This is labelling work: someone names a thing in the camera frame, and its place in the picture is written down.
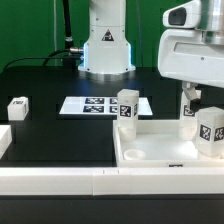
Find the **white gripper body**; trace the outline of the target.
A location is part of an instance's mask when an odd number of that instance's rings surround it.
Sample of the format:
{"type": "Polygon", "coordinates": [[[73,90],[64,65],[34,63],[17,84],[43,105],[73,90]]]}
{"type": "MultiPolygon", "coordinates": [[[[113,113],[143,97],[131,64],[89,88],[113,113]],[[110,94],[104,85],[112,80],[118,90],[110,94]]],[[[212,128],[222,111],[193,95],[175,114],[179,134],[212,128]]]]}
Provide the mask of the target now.
{"type": "Polygon", "coordinates": [[[224,88],[224,0],[190,0],[163,14],[163,77],[224,88]]]}

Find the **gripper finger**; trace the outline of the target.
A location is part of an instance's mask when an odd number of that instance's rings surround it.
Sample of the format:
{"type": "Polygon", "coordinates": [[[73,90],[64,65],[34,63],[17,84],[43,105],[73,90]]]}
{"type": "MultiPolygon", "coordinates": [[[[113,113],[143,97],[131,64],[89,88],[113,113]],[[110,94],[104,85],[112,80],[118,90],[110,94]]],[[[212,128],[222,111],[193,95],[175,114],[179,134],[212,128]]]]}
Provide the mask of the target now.
{"type": "Polygon", "coordinates": [[[200,109],[199,96],[196,92],[197,83],[183,81],[182,82],[182,90],[187,98],[187,108],[192,112],[198,112],[200,109]]]}

